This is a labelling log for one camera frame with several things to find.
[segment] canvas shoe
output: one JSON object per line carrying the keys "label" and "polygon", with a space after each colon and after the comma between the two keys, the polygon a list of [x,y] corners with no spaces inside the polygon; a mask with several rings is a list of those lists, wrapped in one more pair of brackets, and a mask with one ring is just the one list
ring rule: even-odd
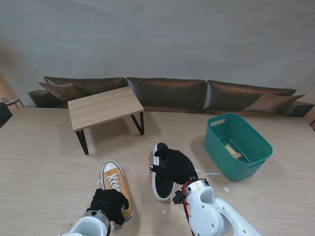
{"label": "canvas shoe", "polygon": [[116,189],[127,198],[129,207],[128,209],[122,209],[122,214],[125,221],[128,221],[132,216],[133,208],[126,189],[125,176],[122,169],[116,162],[108,161],[102,169],[101,177],[104,189]]}
{"label": "canvas shoe", "polygon": [[[166,167],[167,159],[162,156],[155,156],[159,148],[168,148],[165,143],[157,143],[153,148],[153,164],[161,167]],[[154,195],[160,201],[166,201],[171,197],[174,190],[175,182],[164,175],[152,173],[152,188]]]}

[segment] shoelace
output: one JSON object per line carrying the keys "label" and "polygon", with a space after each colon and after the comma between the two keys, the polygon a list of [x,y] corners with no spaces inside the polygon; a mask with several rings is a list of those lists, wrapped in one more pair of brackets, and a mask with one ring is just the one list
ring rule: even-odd
{"label": "shoelace", "polygon": [[115,189],[118,192],[121,192],[121,189],[118,189],[118,188],[121,188],[122,186],[117,185],[117,183],[120,183],[120,181],[117,181],[117,179],[120,179],[119,176],[117,175],[118,173],[114,173],[111,176],[107,176],[106,179],[107,179],[107,183],[109,183],[112,189]]}

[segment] table leg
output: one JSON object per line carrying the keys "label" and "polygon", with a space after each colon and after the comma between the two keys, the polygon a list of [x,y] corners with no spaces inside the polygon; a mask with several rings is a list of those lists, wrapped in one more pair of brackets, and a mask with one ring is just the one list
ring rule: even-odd
{"label": "table leg", "polygon": [[78,139],[80,141],[81,147],[84,151],[85,155],[89,154],[89,150],[88,150],[88,146],[87,146],[87,141],[85,140],[85,135],[84,135],[84,131],[80,130],[80,131],[76,131],[75,132],[78,136]]}
{"label": "table leg", "polygon": [[144,135],[144,120],[143,120],[143,112],[140,112],[140,123],[141,123],[141,127],[137,121],[137,119],[134,117],[134,115],[131,115],[131,118],[134,122],[134,124],[137,126],[139,132],[141,135]]}

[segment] teal plastic basket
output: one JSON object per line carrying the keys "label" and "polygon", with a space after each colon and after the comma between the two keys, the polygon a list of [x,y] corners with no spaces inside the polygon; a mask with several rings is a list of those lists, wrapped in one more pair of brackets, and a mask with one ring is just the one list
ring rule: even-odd
{"label": "teal plastic basket", "polygon": [[[234,158],[227,144],[242,156]],[[272,154],[271,145],[242,117],[232,113],[208,120],[205,149],[230,181],[252,176]]]}

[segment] brown pillow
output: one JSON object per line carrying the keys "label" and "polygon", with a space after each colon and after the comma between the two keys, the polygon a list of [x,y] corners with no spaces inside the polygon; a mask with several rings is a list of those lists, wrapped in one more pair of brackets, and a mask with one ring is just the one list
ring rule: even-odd
{"label": "brown pillow", "polygon": [[243,109],[243,111],[276,113],[280,108],[291,104],[303,96],[278,96],[270,92],[265,92],[257,101]]}
{"label": "brown pillow", "polygon": [[73,84],[65,84],[65,85],[52,85],[46,83],[39,83],[43,86],[47,91],[49,91],[52,95],[59,98],[63,102],[75,100],[84,95],[78,90],[78,88]]}

